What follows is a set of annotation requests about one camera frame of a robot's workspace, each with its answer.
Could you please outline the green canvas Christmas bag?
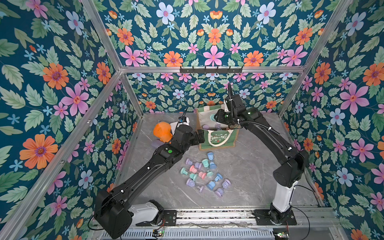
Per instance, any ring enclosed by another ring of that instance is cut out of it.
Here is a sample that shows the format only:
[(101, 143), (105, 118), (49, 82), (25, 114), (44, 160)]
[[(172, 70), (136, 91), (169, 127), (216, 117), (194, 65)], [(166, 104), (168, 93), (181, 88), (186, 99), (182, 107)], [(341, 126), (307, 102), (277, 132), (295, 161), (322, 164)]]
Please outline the green canvas Christmas bag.
[(200, 151), (208, 151), (222, 148), (234, 147), (238, 139), (239, 129), (234, 126), (217, 123), (214, 115), (219, 109), (227, 110), (225, 105), (204, 106), (197, 108), (197, 129), (204, 130), (203, 125), (208, 125), (205, 131), (205, 142), (199, 145)]

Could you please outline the blue hourglass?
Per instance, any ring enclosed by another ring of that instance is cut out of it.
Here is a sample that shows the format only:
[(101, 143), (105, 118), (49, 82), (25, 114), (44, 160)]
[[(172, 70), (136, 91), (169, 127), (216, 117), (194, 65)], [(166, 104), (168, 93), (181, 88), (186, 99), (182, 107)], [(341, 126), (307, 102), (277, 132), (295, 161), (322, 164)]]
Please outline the blue hourglass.
[(208, 152), (207, 157), (208, 157), (209, 161), (213, 161), (215, 156), (214, 156), (213, 152)]
[(210, 181), (210, 182), (207, 183), (206, 186), (207, 186), (207, 188), (209, 190), (213, 191), (215, 189), (215, 187), (216, 187), (216, 182), (215, 181)]

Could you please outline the blue hourglass bottom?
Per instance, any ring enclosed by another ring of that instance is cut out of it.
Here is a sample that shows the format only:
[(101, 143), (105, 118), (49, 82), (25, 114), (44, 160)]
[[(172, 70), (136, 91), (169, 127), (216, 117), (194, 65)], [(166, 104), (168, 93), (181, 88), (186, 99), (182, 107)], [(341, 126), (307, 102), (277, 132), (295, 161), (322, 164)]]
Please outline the blue hourglass bottom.
[(209, 190), (213, 191), (215, 189), (215, 187), (216, 187), (216, 182), (215, 181), (210, 181), (210, 182), (207, 183), (206, 186), (207, 186), (207, 188)]

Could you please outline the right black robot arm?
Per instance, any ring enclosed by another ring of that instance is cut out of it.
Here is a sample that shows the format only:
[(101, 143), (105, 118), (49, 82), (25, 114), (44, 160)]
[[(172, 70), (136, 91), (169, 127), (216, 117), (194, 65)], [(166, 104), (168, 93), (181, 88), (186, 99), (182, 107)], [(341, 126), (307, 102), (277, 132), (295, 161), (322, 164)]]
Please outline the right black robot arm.
[(233, 94), (230, 84), (224, 102), (227, 109), (219, 110), (214, 116), (215, 121), (248, 130), (263, 142), (280, 163), (280, 167), (273, 172), (277, 187), (267, 217), (274, 225), (281, 225), (290, 218), (294, 190), (309, 166), (309, 154), (286, 141), (258, 109), (247, 109), (240, 95)]

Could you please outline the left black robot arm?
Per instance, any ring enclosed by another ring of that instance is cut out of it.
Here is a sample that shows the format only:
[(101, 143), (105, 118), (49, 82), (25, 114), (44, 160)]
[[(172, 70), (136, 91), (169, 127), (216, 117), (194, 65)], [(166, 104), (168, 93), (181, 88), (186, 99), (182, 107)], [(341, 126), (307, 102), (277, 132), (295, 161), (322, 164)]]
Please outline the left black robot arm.
[(180, 125), (170, 142), (159, 146), (150, 160), (128, 180), (110, 191), (99, 192), (95, 200), (94, 219), (113, 239), (120, 238), (128, 228), (148, 223), (163, 224), (164, 208), (156, 201), (135, 205), (138, 196), (160, 175), (180, 161), (191, 146), (204, 143), (203, 130), (194, 131)]

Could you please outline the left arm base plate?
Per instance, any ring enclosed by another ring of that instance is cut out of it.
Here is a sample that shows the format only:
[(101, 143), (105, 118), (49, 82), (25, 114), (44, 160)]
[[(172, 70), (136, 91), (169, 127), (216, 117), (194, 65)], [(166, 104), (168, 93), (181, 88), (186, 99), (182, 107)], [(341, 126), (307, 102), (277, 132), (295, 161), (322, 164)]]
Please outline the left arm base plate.
[(158, 213), (151, 222), (142, 222), (136, 224), (136, 227), (161, 227), (161, 226), (176, 226), (178, 211), (164, 210)]

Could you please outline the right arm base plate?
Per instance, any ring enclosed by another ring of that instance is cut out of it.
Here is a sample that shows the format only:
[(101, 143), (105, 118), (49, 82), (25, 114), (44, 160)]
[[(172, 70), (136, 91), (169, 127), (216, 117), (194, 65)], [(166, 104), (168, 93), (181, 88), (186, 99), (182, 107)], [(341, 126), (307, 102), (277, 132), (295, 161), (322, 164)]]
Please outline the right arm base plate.
[(297, 225), (295, 215), (291, 209), (283, 213), (277, 210), (254, 210), (253, 215), (255, 216), (258, 226)]

